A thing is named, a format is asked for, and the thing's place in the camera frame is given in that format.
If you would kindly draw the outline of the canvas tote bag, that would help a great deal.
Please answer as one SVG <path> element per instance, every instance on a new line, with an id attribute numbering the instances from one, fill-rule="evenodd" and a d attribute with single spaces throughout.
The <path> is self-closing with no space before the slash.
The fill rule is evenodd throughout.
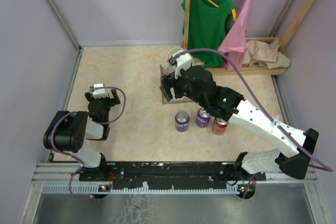
<path id="1" fill-rule="evenodd" d="M 174 47 L 172 48 L 168 53 L 167 53 L 167 60 L 169 60 L 171 57 L 173 57 L 176 53 L 185 51 L 185 49 L 181 48 L 181 47 Z M 197 58 L 193 58 L 192 60 L 192 66 L 204 66 L 204 62 L 200 61 Z M 160 76 L 163 75 L 168 75 L 171 72 L 175 71 L 176 66 L 171 66 L 169 63 L 166 63 L 164 65 L 160 65 Z M 170 101 L 167 101 L 165 98 L 165 95 L 163 94 L 163 92 L 161 92 L 162 95 L 162 103 L 163 104 L 181 104 L 181 103 L 191 103 L 192 100 L 190 100 L 189 98 L 186 97 L 182 97 L 182 98 L 175 98 L 175 93 L 174 90 L 171 89 L 172 92 L 172 96 L 173 99 Z"/>

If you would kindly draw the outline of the purple fanta can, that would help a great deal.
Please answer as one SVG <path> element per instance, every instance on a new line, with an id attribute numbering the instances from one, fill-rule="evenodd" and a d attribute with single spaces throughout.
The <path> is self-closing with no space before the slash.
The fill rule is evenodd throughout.
<path id="1" fill-rule="evenodd" d="M 196 124 L 200 128 L 205 128 L 209 125 L 211 115 L 205 111 L 204 108 L 200 108 L 197 111 Z"/>
<path id="2" fill-rule="evenodd" d="M 175 115 L 175 128 L 179 132 L 186 132 L 189 127 L 190 117 L 184 112 L 180 111 Z"/>

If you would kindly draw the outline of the red soda can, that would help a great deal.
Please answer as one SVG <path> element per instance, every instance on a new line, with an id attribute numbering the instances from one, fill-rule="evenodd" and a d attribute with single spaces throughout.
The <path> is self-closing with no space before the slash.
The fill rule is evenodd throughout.
<path id="1" fill-rule="evenodd" d="M 216 135 L 222 135 L 226 131 L 229 123 L 221 118 L 215 118 L 212 125 L 212 132 Z"/>

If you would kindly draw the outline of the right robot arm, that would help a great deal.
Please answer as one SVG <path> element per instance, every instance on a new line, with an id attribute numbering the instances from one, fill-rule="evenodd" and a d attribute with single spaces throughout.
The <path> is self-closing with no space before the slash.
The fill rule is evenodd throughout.
<path id="1" fill-rule="evenodd" d="M 234 167 L 239 179 L 272 171 L 295 179 L 305 178 L 319 137 L 316 130 L 296 129 L 268 117 L 261 107 L 255 107 L 242 94 L 218 86 L 212 74 L 202 66 L 192 66 L 179 76 L 174 72 L 164 74 L 160 81 L 167 101 L 186 97 L 211 116 L 248 129 L 275 147 L 271 151 L 240 153 Z"/>

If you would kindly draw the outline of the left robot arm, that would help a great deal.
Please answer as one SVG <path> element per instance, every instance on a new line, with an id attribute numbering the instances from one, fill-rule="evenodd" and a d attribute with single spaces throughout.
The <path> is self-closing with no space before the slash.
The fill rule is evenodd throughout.
<path id="1" fill-rule="evenodd" d="M 95 151 L 85 140 L 107 140 L 110 124 L 120 118 L 109 119 L 111 108 L 121 103 L 118 90 L 114 87 L 93 86 L 85 93 L 88 111 L 58 111 L 44 134 L 44 147 L 78 161 L 81 164 L 80 172 L 88 178 L 106 179 L 109 166 L 105 156 Z"/>

